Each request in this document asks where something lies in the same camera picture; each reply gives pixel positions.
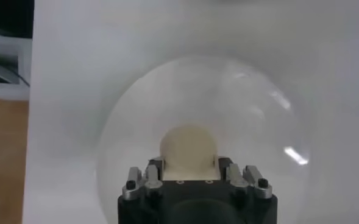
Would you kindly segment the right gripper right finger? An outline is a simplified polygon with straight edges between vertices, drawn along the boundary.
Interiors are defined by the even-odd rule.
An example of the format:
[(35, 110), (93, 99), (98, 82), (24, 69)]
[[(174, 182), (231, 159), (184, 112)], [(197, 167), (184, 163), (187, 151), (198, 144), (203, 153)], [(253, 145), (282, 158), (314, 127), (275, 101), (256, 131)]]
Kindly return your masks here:
[(220, 179), (216, 184), (219, 200), (270, 200), (273, 188), (257, 166), (246, 165), (241, 169), (228, 157), (218, 158)]

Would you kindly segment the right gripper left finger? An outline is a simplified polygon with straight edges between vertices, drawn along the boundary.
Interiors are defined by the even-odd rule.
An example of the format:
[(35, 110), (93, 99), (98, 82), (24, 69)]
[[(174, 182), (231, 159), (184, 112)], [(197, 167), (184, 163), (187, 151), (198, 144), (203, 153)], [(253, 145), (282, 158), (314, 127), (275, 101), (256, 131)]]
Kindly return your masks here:
[(144, 172), (138, 167), (131, 167), (122, 188), (123, 200), (162, 200), (164, 163), (159, 156), (148, 161)]

